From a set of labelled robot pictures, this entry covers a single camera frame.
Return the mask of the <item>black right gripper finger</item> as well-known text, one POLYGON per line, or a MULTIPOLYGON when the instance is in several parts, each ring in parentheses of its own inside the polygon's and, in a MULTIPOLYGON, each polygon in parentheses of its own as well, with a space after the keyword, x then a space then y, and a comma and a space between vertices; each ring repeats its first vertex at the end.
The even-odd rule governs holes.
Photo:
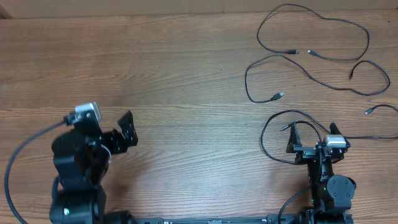
POLYGON ((337 128, 336 124, 332 122, 330 124, 330 134, 332 135, 341 135, 340 130, 337 128))
POLYGON ((302 149, 302 143, 299 137, 299 132, 296 123, 291 123, 290 137, 286 147, 286 153, 297 153, 302 149))

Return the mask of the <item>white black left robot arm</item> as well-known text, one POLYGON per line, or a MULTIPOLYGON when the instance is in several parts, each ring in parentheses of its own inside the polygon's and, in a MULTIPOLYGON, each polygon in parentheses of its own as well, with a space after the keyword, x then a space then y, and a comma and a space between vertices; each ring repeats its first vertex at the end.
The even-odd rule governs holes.
POLYGON ((111 157, 137 145, 133 115, 118 120, 119 129, 102 132, 93 110, 70 113, 67 125, 74 128, 52 143, 58 177, 53 182, 49 218, 52 223, 134 223, 127 210, 105 212, 106 194, 101 180, 111 157))

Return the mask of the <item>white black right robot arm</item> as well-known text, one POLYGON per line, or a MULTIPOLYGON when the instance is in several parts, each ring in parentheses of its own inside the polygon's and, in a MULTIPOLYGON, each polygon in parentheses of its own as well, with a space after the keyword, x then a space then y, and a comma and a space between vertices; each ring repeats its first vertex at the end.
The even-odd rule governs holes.
POLYGON ((290 128, 290 137, 286 152, 295 154, 294 164, 306 165, 309 187, 292 196, 280 209, 278 223, 353 223, 351 200, 356 190, 356 182, 346 176, 336 175, 333 164, 344 159, 344 153, 351 147, 335 124, 330 125, 331 133, 326 135, 313 147, 303 147, 297 123, 286 126, 290 128), (285 207, 302 194, 310 192, 312 205, 302 209, 298 214, 284 215, 285 207))

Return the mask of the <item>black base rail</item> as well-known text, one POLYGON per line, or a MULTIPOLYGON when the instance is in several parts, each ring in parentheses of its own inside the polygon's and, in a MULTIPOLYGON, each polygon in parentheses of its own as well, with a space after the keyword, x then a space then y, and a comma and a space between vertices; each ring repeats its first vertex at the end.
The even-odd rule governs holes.
POLYGON ((163 219, 163 218, 135 218, 137 224, 304 224, 304 223, 319 223, 319 224, 353 224, 351 215, 343 217, 332 217, 328 215, 315 216, 314 220, 310 221, 304 215, 281 215, 280 221, 278 214, 271 214, 266 217, 235 217, 235 218, 183 218, 183 219, 163 219))

